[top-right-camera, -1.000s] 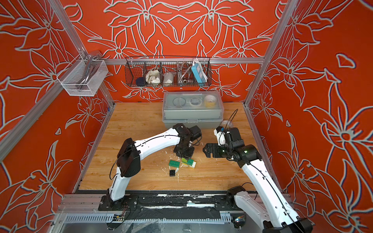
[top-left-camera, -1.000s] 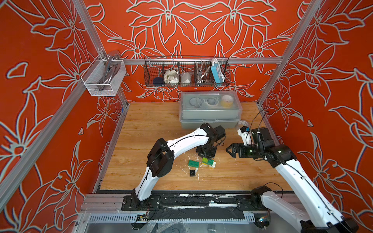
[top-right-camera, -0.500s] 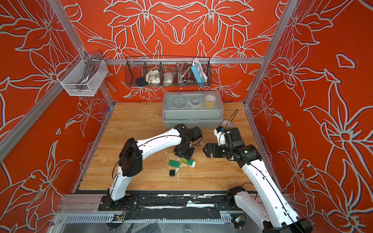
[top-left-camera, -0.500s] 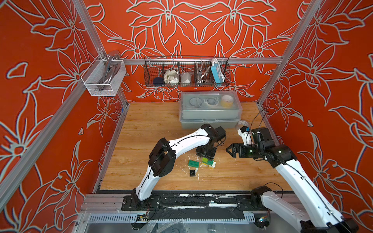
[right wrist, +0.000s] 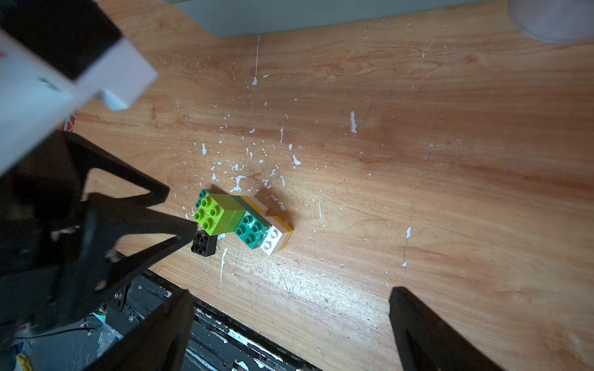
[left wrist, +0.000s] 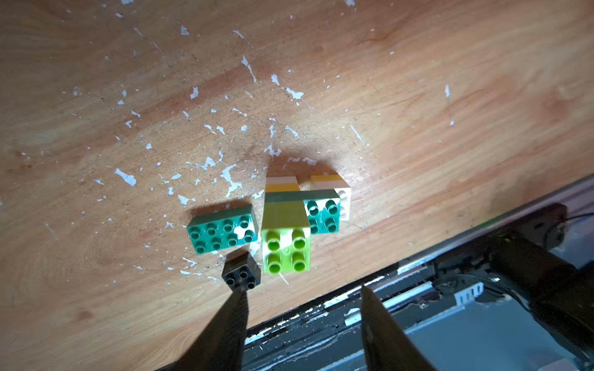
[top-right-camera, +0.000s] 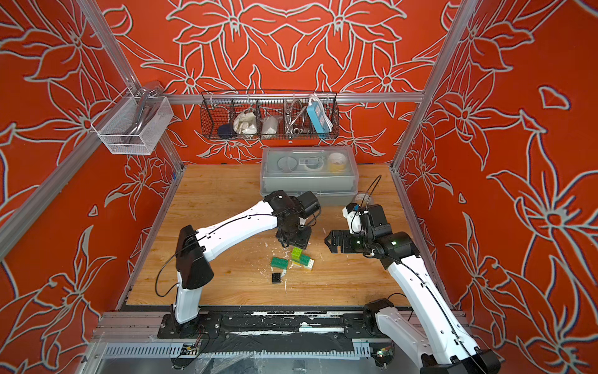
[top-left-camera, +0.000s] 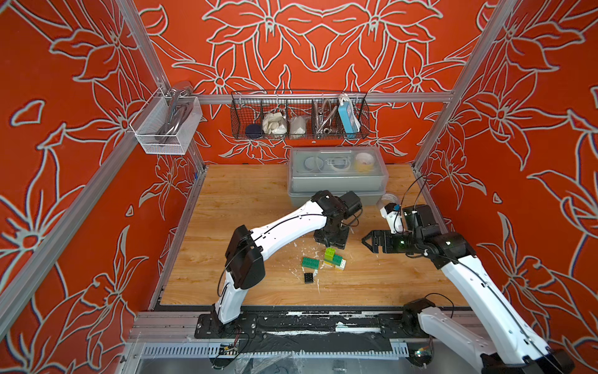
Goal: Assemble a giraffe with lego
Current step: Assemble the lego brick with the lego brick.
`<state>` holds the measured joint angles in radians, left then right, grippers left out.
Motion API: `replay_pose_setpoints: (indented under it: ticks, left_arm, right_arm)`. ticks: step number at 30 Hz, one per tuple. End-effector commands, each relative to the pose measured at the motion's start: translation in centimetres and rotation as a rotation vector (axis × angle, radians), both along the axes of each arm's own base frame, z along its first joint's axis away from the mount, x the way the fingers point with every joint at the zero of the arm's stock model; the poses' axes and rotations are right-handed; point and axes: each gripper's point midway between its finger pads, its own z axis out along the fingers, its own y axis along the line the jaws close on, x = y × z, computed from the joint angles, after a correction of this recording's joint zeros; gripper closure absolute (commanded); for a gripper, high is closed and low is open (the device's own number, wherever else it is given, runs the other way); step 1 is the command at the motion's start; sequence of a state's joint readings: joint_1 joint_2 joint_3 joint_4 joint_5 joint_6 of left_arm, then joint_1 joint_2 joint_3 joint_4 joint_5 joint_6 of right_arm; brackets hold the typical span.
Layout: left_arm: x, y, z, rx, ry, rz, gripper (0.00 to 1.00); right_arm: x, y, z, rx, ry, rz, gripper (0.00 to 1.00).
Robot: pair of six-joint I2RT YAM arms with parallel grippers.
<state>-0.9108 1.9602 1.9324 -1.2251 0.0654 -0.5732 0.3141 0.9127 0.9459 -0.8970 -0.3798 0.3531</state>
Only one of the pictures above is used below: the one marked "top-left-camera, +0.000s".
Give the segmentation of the dark green long lego brick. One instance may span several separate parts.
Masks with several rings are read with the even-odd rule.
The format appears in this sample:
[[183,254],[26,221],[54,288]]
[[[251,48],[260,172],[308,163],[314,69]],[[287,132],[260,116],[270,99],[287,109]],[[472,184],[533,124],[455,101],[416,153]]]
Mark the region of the dark green long lego brick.
[[346,260],[340,256],[340,255],[333,255],[333,257],[330,260],[325,260],[326,263],[328,263],[331,266],[335,266],[339,269],[344,269],[346,266]]

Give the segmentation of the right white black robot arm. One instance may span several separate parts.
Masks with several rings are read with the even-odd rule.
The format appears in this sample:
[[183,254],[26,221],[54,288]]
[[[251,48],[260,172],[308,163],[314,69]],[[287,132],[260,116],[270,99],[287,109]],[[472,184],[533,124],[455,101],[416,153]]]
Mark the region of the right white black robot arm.
[[403,208],[382,204],[386,230],[373,230],[363,244],[373,253],[403,253],[431,260],[455,285],[488,338],[445,315],[427,298],[403,307],[402,327],[411,336],[437,338],[479,373],[570,373],[575,364],[549,344],[517,313],[498,290],[483,263],[457,232],[442,233],[427,205]]

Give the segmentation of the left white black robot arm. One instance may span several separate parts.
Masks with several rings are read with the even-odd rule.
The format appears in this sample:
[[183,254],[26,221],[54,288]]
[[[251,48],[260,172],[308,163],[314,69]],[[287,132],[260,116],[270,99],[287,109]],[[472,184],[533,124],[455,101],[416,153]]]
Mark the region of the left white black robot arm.
[[335,196],[322,190],[273,223],[252,230],[244,225],[237,227],[225,253],[219,299],[213,304],[212,317],[220,325],[238,319],[248,290],[266,277],[266,260],[303,235],[313,233],[317,243],[344,249],[350,227],[362,209],[361,199],[354,192]]

